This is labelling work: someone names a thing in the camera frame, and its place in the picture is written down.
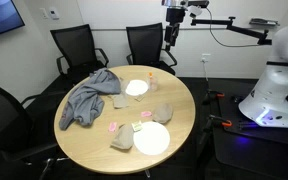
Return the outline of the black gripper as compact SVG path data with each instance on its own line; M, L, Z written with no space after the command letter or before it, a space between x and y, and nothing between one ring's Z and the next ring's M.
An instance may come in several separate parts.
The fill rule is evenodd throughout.
M179 34L179 27L180 27L180 24L177 24L177 23L182 23L184 16L185 16L185 10L183 8L169 7L167 9L166 21L171 26L168 25L165 28L164 41L166 43L166 46L170 46L170 45L175 46L176 39Z

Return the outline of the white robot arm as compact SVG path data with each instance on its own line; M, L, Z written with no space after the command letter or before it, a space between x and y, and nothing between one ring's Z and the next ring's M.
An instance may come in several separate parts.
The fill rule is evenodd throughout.
M269 40L266 31L259 33L233 26L233 17L230 20L196 19L199 10L199 6L191 7L192 25L226 25L229 30L258 38L259 45L272 45L264 72L238 108L261 127L288 128L288 27L280 29Z

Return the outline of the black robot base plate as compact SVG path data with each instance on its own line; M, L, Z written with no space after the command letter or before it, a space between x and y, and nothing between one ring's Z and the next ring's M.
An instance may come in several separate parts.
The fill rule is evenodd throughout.
M288 144L213 128L215 157L223 165L288 180Z

